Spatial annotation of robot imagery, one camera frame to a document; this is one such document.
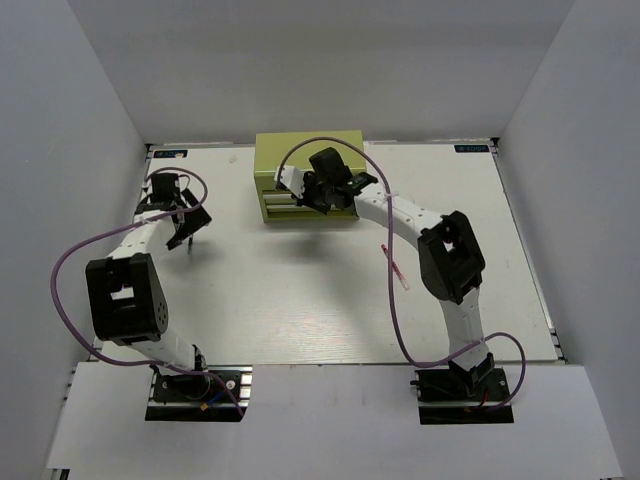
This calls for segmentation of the green metal drawer cabinet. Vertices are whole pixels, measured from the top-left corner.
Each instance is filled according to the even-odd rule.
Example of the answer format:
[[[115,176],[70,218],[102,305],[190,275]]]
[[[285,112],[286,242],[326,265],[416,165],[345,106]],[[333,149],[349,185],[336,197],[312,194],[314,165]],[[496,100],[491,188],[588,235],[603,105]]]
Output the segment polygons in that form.
[[[265,223],[302,220],[329,221],[330,219],[355,221],[357,219],[353,213],[335,207],[332,207],[326,215],[305,206],[298,207],[290,193],[276,189],[275,175],[282,159],[294,146],[313,137],[334,137],[344,140],[360,150],[364,149],[360,130],[257,134],[253,176]],[[309,158],[328,147],[333,147],[338,151],[353,174],[367,171],[366,161],[359,154],[341,144],[326,140],[315,141],[300,147],[289,157],[286,165],[298,167],[304,172],[311,171],[312,166]]]

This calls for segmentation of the red pen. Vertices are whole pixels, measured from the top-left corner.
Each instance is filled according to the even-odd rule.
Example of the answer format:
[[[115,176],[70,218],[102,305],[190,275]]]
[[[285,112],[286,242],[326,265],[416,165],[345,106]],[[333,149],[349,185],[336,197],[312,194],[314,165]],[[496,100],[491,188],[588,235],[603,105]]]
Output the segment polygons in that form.
[[[388,248],[387,248],[387,246],[385,244],[381,245],[381,250],[384,253],[386,259],[389,260],[390,259],[390,253],[389,253],[389,250],[388,250]],[[409,286],[406,278],[404,277],[403,273],[401,272],[401,270],[399,269],[399,267],[398,267],[398,265],[396,264],[395,261],[391,262],[391,267],[392,267],[392,270],[394,272],[394,275],[396,276],[396,278],[399,281],[399,283],[402,286],[402,288],[405,291],[409,291],[410,290],[410,286]]]

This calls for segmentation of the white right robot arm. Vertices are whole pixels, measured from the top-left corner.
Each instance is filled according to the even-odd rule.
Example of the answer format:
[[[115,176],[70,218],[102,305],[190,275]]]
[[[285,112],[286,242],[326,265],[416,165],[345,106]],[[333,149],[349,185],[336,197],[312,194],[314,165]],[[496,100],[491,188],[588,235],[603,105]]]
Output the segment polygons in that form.
[[[438,214],[394,196],[380,174],[354,174],[337,149],[328,147],[309,158],[312,170],[289,171],[293,197],[301,206],[326,213],[336,207],[350,210],[388,231],[417,251],[421,280],[439,303],[449,340],[453,390],[472,399],[488,385],[493,355],[484,341],[479,308],[482,272],[486,262],[468,217],[460,211]]]

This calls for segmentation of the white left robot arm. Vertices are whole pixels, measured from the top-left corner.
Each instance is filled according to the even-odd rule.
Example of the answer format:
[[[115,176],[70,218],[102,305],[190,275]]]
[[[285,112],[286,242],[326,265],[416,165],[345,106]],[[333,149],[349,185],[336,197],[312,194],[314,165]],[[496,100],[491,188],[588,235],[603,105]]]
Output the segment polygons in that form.
[[[177,367],[177,387],[199,399],[211,374],[197,346],[169,326],[169,307],[155,262],[207,227],[211,216],[181,179],[185,170],[160,169],[134,212],[135,227],[105,258],[85,268],[94,332],[98,339],[129,347],[164,369]]]

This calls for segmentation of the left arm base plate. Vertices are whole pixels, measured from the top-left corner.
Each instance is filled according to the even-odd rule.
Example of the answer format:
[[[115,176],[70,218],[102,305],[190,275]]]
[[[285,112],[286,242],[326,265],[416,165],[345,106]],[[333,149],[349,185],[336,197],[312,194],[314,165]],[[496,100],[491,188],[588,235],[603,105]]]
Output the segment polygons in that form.
[[[246,412],[252,387],[252,366],[209,367]],[[145,420],[151,422],[237,423],[242,420],[224,388],[215,380],[154,373]]]

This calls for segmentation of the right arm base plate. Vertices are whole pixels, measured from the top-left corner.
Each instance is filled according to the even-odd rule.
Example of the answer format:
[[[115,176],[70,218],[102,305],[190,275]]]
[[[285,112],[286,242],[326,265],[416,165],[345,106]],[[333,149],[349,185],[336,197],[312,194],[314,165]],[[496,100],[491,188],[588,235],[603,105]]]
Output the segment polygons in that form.
[[[502,368],[494,369],[473,391],[446,369],[417,370],[410,381],[417,394],[421,425],[512,424],[509,403],[497,405],[510,395]]]

